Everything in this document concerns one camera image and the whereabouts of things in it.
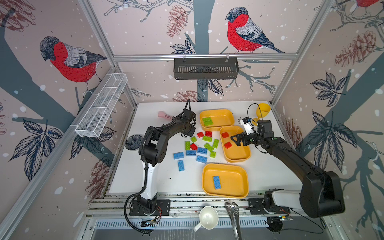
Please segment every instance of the black metal basket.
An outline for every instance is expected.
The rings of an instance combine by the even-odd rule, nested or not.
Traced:
[[[235,79],[239,72],[237,58],[175,58],[175,79]]]

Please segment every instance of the wire basket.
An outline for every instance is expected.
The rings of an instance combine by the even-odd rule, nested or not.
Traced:
[[[235,79],[237,58],[175,58],[175,79]]]
[[[76,128],[80,137],[99,137],[127,84],[124,73],[113,73]]]

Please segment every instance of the pink object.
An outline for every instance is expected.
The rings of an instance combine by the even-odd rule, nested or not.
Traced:
[[[165,118],[165,119],[168,119],[168,120],[172,121],[172,116],[169,116],[168,114],[166,114],[166,113],[163,112],[163,111],[160,111],[160,112],[157,114],[157,116],[158,116],[159,118]]]

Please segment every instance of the pine cone illustration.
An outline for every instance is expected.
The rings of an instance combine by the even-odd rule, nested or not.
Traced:
[[[179,35],[181,30],[187,25],[187,13],[181,6],[172,6],[172,10],[168,14],[167,34],[173,38]]]
[[[172,101],[174,102],[186,102],[187,100],[190,100],[191,102],[199,102],[202,101],[202,97],[199,96],[199,94],[192,90],[187,90],[186,92],[178,92],[176,95],[176,98],[172,98]]]
[[[355,37],[352,43],[343,48],[340,55],[336,55],[335,65],[341,64],[342,67],[353,65],[355,62],[361,62],[374,50],[376,44],[376,34],[372,31],[366,31]]]
[[[296,123],[293,123],[293,119],[291,119],[291,121],[285,119],[285,130],[287,131],[293,146],[296,149],[300,149],[301,142],[303,141],[303,134],[301,133],[300,127],[298,127]]]
[[[91,184],[85,189],[85,191],[88,192],[87,196],[91,198],[89,204],[93,199],[100,197],[107,181],[108,174],[109,167],[103,162],[103,159],[98,161],[93,167],[91,179],[89,180]]]
[[[0,1],[0,20],[2,21],[7,13],[14,9],[14,13],[9,16],[5,27],[13,31],[24,31],[29,24],[35,25],[35,16],[31,10],[36,8],[27,0],[1,0]]]

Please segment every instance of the metal tongs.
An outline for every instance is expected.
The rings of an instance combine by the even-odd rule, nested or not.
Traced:
[[[235,202],[232,202],[232,204],[230,204],[229,202],[225,202],[225,209],[227,210],[229,218],[231,219],[233,232],[235,233],[236,240],[242,240],[238,205]]]

